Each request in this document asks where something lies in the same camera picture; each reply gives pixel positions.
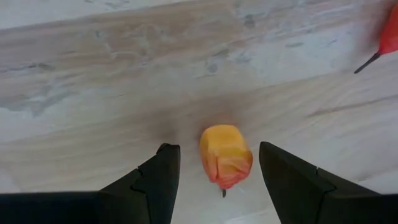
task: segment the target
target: wooden floor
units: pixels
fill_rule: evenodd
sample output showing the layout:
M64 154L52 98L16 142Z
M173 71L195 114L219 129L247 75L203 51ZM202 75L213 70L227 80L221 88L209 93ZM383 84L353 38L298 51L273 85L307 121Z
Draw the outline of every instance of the wooden floor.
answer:
M187 0L3 0L0 2L0 29L184 1Z
M278 223L258 163L270 141L397 193L398 55L353 74L392 3L192 1L0 30L0 191L100 189L169 142L173 223ZM198 153L212 124L255 155L226 198Z

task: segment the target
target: pepper stem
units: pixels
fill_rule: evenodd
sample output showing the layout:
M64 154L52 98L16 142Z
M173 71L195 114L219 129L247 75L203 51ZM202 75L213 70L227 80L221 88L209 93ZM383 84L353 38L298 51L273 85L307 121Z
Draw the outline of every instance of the pepper stem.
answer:
M354 74L359 73L360 71L362 71L364 68L366 68L368 65L370 65L372 62L374 62L375 60L377 60L379 57L381 56L380 53L376 53L374 54L365 64L363 64L362 66L360 66L359 69L357 69Z

